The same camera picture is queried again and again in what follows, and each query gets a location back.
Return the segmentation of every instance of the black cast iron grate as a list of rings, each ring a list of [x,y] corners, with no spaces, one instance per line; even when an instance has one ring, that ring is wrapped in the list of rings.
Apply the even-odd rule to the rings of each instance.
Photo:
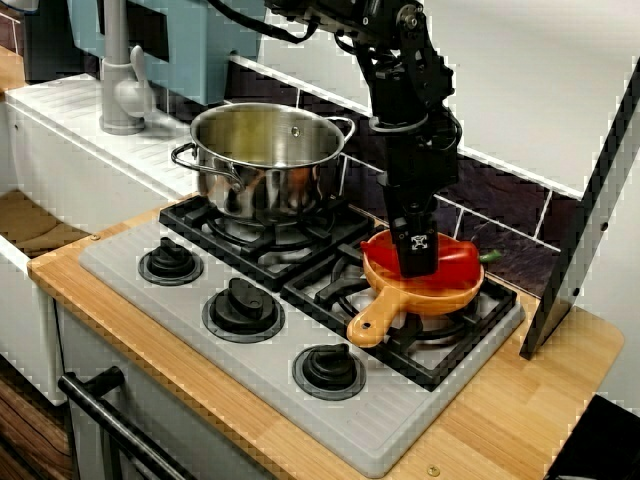
[[[347,264],[362,265],[359,244],[370,236],[369,233],[355,242],[341,245],[335,254],[315,268],[288,282],[282,289],[282,298],[338,335],[347,338],[348,322],[354,313],[357,314],[357,310],[346,297],[369,288],[369,285],[366,280],[344,278],[340,273]],[[320,290],[315,298],[305,293],[306,287],[327,275],[331,276],[332,282]],[[407,314],[404,326],[391,329],[386,343],[365,351],[421,387],[433,391],[515,306],[516,293],[488,278],[485,278],[480,294],[487,295],[497,302],[484,316],[476,313],[477,298],[465,309],[448,315],[452,320],[450,326],[435,331],[423,331],[420,317]],[[336,303],[349,315],[346,320],[332,312],[332,306]],[[441,338],[451,338],[456,343],[433,369],[416,362],[407,353],[415,342]]]
[[[305,237],[296,244],[279,244],[276,229],[280,226],[274,224],[259,227],[262,229],[260,236],[253,241],[229,234],[224,227],[224,222],[229,220],[200,196],[165,208],[160,212],[159,221],[274,292],[333,253],[339,245],[372,228],[372,220],[349,208],[344,199],[332,199],[314,215],[307,215],[293,224],[293,228]],[[278,271],[260,263],[260,258],[269,252],[302,249],[307,249],[308,253]]]

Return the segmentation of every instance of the stainless steel pot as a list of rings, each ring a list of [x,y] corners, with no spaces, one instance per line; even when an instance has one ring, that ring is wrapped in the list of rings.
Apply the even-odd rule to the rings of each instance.
[[[333,121],[351,125],[344,136]],[[343,117],[320,117],[268,103],[224,105],[191,124],[174,163],[200,172],[198,191],[224,215],[245,223],[286,221],[309,213],[328,197],[331,162],[355,133]],[[180,158],[191,151],[196,162]]]

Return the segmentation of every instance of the pot handle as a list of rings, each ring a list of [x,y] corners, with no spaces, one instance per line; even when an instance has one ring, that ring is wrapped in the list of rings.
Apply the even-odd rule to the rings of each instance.
[[[351,137],[353,137],[353,134],[356,133],[356,122],[354,122],[350,118],[346,118],[346,117],[326,117],[326,119],[327,120],[331,120],[332,122],[347,122],[349,125],[351,125],[351,129],[349,130],[349,133],[347,133],[344,136],[344,143],[347,143],[351,139]]]
[[[183,160],[178,155],[193,150],[193,156],[196,157],[196,144],[195,143],[187,143],[182,145],[181,147],[176,148],[173,152],[171,152],[171,160],[176,165],[180,165],[181,167],[188,168],[189,170],[194,170],[196,172],[202,173],[210,173],[212,175],[222,175],[223,177],[227,177],[231,181],[231,188],[234,192],[239,193],[244,190],[244,183],[240,176],[236,173],[233,165],[229,165],[229,172],[225,172],[224,170],[217,170],[212,167],[207,167],[206,165],[198,165],[197,163],[191,163],[186,160]]]

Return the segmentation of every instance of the pepper stem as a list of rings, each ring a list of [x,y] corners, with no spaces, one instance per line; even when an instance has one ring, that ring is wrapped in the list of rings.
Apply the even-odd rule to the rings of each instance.
[[[480,263],[492,263],[492,262],[495,262],[496,260],[500,260],[501,258],[502,258],[502,254],[499,251],[492,250],[489,253],[480,255],[480,257],[478,257],[478,260],[480,260]]]

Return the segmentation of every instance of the orange frying pan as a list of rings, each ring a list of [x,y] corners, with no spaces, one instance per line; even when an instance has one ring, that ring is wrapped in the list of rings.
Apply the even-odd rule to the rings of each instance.
[[[370,241],[385,239],[389,231],[374,235]],[[394,317],[400,312],[438,316],[466,307],[478,294],[484,280],[481,271],[478,282],[466,289],[434,288],[424,277],[404,278],[399,274],[369,262],[364,255],[364,274],[378,296],[351,320],[347,337],[361,348],[375,347],[387,334]]]

